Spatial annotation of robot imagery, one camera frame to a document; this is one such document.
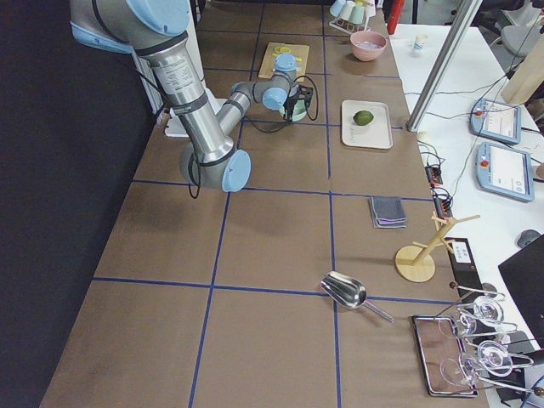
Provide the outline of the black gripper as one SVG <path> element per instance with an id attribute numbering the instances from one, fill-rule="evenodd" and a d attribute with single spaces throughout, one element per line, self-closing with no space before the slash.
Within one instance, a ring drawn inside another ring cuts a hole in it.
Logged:
<path id="1" fill-rule="evenodd" d="M 296 103 L 303 102 L 303 106 L 311 106 L 313 98 L 313 88 L 298 84 L 290 92 L 290 101 L 284 104 L 284 119 L 290 122 L 296 122 L 298 106 Z"/>

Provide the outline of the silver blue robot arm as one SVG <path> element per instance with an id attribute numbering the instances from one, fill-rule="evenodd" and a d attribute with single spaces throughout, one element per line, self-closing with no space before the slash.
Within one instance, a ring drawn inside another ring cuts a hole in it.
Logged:
<path id="1" fill-rule="evenodd" d="M 215 110 L 187 49 L 190 6 L 185 1 L 72 1 L 73 37 L 82 45 L 147 60 L 163 100 L 179 118 L 190 142 L 180 159 L 186 181 L 236 192 L 251 173 L 251 159 L 230 132 L 254 103 L 289 112 L 301 93 L 293 55 L 280 54 L 270 80 L 239 82 Z"/>

